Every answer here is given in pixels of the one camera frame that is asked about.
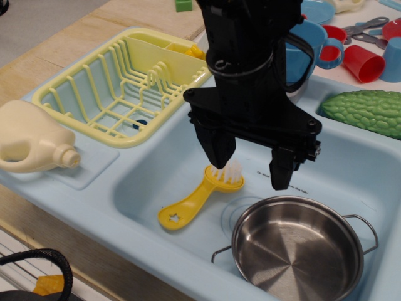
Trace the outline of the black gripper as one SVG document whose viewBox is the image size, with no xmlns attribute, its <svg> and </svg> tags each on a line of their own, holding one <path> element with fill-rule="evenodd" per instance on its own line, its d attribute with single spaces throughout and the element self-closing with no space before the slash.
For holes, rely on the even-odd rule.
<svg viewBox="0 0 401 301">
<path fill-rule="evenodd" d="M 223 169 L 236 150 L 236 138 L 272 149 L 272 187 L 285 190 L 294 171 L 320 152 L 321 123 L 286 95 L 286 50 L 277 46 L 262 57 L 230 61 L 209 49 L 206 62 L 216 85 L 191 88 L 190 121 L 209 162 Z"/>
</svg>

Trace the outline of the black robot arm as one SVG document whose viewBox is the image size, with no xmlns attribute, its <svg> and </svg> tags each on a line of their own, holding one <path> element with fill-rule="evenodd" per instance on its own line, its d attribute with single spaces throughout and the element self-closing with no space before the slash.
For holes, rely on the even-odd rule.
<svg viewBox="0 0 401 301">
<path fill-rule="evenodd" d="M 320 149 L 321 123 L 288 98 L 306 76 L 286 80 L 286 45 L 311 60 L 314 51 L 292 29 L 303 22 L 299 1 L 199 1 L 209 48 L 206 63 L 215 86 L 184 92 L 189 118 L 210 163 L 222 168 L 236 139 L 272 150 L 269 165 L 274 189 L 284 190 L 291 176 Z"/>
</svg>

